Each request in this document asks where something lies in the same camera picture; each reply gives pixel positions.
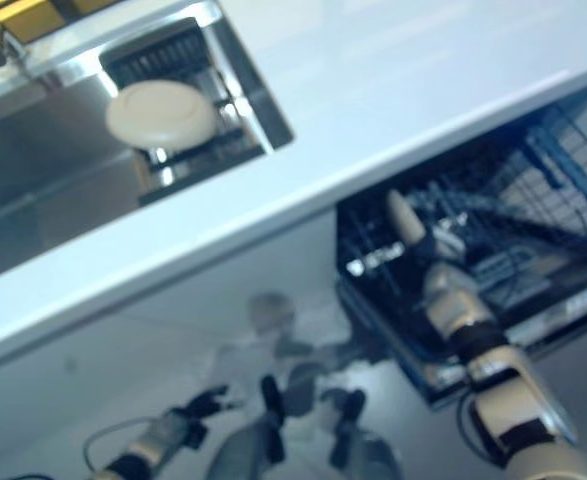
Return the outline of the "dark robot right hand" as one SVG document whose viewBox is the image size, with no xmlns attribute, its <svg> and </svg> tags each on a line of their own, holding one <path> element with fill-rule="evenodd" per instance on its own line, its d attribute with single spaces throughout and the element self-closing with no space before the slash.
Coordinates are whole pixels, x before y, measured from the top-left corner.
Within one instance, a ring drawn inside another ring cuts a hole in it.
<svg viewBox="0 0 587 480">
<path fill-rule="evenodd" d="M 411 246 L 409 259 L 417 271 L 426 273 L 438 262 L 454 260 L 455 254 L 432 231 L 427 231 L 421 240 Z"/>
</svg>

